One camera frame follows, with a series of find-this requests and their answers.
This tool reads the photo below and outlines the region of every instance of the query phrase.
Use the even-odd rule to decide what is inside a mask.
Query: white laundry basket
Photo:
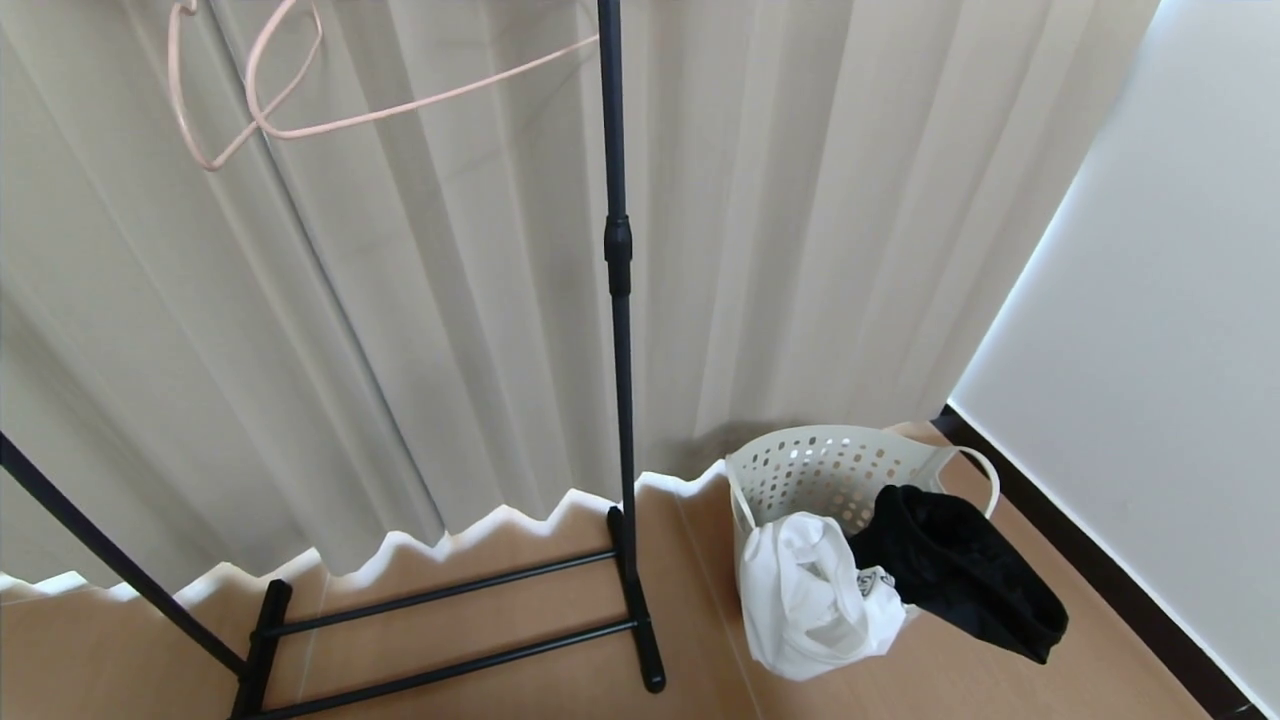
[[[756,527],[792,512],[833,518],[845,536],[867,527],[886,484],[946,492],[938,471],[956,452],[973,456],[991,478],[991,518],[1000,498],[996,469],[968,447],[937,447],[854,425],[806,425],[758,437],[728,456],[733,556]]]

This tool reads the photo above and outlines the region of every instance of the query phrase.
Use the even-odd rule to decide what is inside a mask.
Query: light under curtain
[[[273,120],[384,108],[595,32],[570,0],[317,3]],[[929,418],[1107,113],[1156,0],[623,4],[639,466]],[[595,50],[198,169],[169,0],[0,4],[0,419],[172,589],[358,568],[499,505],[616,498]],[[183,29],[209,147],[270,3]],[[300,4],[264,97],[312,41]],[[4,478],[0,570],[110,574]]]

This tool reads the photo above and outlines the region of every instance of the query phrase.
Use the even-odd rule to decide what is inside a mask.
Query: clothes hanger
[[[260,105],[260,102],[259,102],[259,99],[257,99],[257,65],[262,60],[262,54],[266,50],[268,42],[271,41],[271,37],[275,35],[276,28],[280,26],[280,20],[284,19],[284,15],[289,12],[291,8],[293,8],[293,5],[297,4],[297,1],[298,0],[284,0],[283,3],[280,3],[280,5],[275,9],[275,13],[273,13],[271,17],[266,20],[266,24],[262,26],[262,31],[257,35],[257,40],[253,41],[253,46],[250,49],[250,53],[248,53],[248,61],[246,63],[246,67],[244,67],[244,101],[248,105],[248,113],[250,113],[250,115],[253,117],[253,120],[257,123],[257,127],[262,128],[262,132],[265,132],[266,135],[270,135],[271,137],[278,137],[280,140],[297,140],[297,138],[301,138],[301,137],[311,137],[311,136],[315,136],[315,135],[324,135],[326,132],[333,132],[335,129],[349,128],[349,127],[353,127],[353,126],[358,126],[358,124],[364,124],[364,123],[370,123],[370,122],[374,122],[374,120],[381,120],[384,118],[390,118],[393,115],[399,115],[401,113],[410,113],[412,110],[426,108],[428,105],[434,105],[435,102],[440,102],[443,100],[449,100],[449,99],[453,99],[453,97],[458,97],[458,96],[466,95],[467,92],[471,92],[474,90],[480,90],[481,87],[488,87],[490,85],[494,85],[497,82],[504,81],[507,78],[518,76],[520,73],[522,73],[525,70],[531,70],[531,69],[534,69],[534,68],[536,68],[536,67],[539,67],[539,65],[541,65],[544,63],[549,63],[549,61],[552,61],[552,60],[554,60],[557,58],[567,55],[567,54],[577,50],[579,47],[584,47],[586,45],[596,42],[600,38],[599,33],[593,35],[591,37],[588,37],[585,40],[580,40],[579,42],[575,42],[573,45],[570,45],[568,47],[563,47],[561,50],[557,50],[557,51],[554,51],[554,53],[552,53],[549,55],[543,55],[541,58],[539,58],[536,60],[532,60],[532,61],[529,61],[529,63],[525,63],[524,65],[512,68],[509,70],[500,72],[500,73],[498,73],[495,76],[488,77],[488,78],[481,79],[481,81],[472,82],[470,85],[463,85],[463,86],[456,87],[453,90],[448,90],[448,91],[444,91],[444,92],[439,92],[436,95],[431,95],[430,97],[422,97],[420,100],[413,100],[413,101],[410,101],[410,102],[404,102],[402,105],[396,105],[396,106],[392,106],[392,108],[384,108],[381,110],[374,110],[372,113],[365,113],[362,115],[353,115],[353,117],[349,117],[349,118],[343,118],[340,120],[332,120],[332,122],[328,122],[328,123],[320,123],[320,124],[302,127],[302,128],[297,128],[297,129],[280,129],[280,128],[270,124],[266,120],[266,117],[274,109],[274,102],[276,102],[279,99],[276,99],[276,101],[273,101],[273,104],[269,104],[266,106],[266,109],[264,109]]]
[[[182,133],[182,140],[187,143],[191,156],[196,160],[196,164],[212,173],[221,169],[227,164],[227,160],[253,136],[253,131],[260,127],[260,123],[257,120],[250,123],[212,160],[205,158],[205,154],[200,150],[200,145],[192,135],[191,126],[187,123],[187,102],[182,95],[182,15],[193,17],[198,12],[200,0],[175,0],[173,8],[169,10],[169,102],[178,117],[178,132]],[[311,67],[311,61],[316,59],[316,53],[320,50],[320,41],[324,38],[324,26],[320,24],[320,10],[316,9],[315,3],[311,4],[311,14],[316,23],[316,40],[311,44],[311,51],[307,53],[307,59],[302,63],[302,69],[298,70],[298,74],[293,76],[293,79],[284,87],[284,91],[268,102],[266,109],[261,113],[264,118],[271,114],[293,92],[293,88],[302,82],[302,76]]]

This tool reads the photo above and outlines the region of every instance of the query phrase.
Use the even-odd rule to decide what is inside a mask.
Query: curtain fold
[[[595,27],[571,0],[317,4],[321,55],[279,127],[472,82]],[[623,3],[640,468],[698,471],[771,425],[932,416],[1155,6]],[[201,137],[247,122],[237,68],[273,9],[187,23]],[[5,382],[29,395],[5,400],[5,432],[68,489],[168,488],[160,510],[101,514],[109,532],[151,523],[129,550],[186,533],[189,550],[146,551],[173,582],[311,544],[346,571],[390,529],[434,542],[503,503],[544,518],[571,487],[616,498],[594,47],[376,124],[255,140],[207,176],[165,104],[166,12],[0,10],[4,302],[36,338],[5,338]],[[264,97],[305,56],[307,13],[268,51]],[[14,83],[42,110],[14,109]],[[18,379],[37,342],[78,395]],[[33,409],[55,400],[96,420]],[[90,479],[108,439],[119,470]]]

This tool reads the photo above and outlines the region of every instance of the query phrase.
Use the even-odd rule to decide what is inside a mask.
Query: clothes rack
[[[564,560],[521,568],[445,588],[429,589],[366,607],[287,623],[285,610],[293,588],[284,580],[271,580],[262,597],[257,624],[250,633],[250,650],[241,657],[209,628],[196,620],[160,584],[134,562],[119,546],[102,533],[76,505],[67,498],[44,473],[0,433],[0,465],[40,502],[59,523],[76,536],[119,578],[137,589],[147,602],[200,644],[210,656],[236,674],[238,689],[232,702],[230,720],[285,720],[330,710],[375,697],[381,697],[504,662],[521,660],[630,630],[635,641],[640,676],[649,692],[660,692],[667,684],[658,641],[654,637],[649,609],[636,569],[635,507],[635,438],[631,405],[631,224],[626,209],[626,178],[622,132],[622,51],[620,0],[598,0],[600,23],[600,79],[604,110],[604,161],[608,192],[608,214],[604,228],[604,259],[608,264],[609,296],[613,310],[613,361],[618,400],[618,439],[622,465],[622,507],[611,507],[607,524],[612,544],[607,550],[588,552]],[[567,570],[612,559],[626,601],[626,616],[558,635],[550,639],[502,650],[490,655],[378,683],[365,688],[319,697],[275,708],[264,708],[262,700],[271,676],[275,650],[284,635],[316,630],[338,623],[349,623],[383,612],[392,612],[445,597],[483,591],[526,578]]]

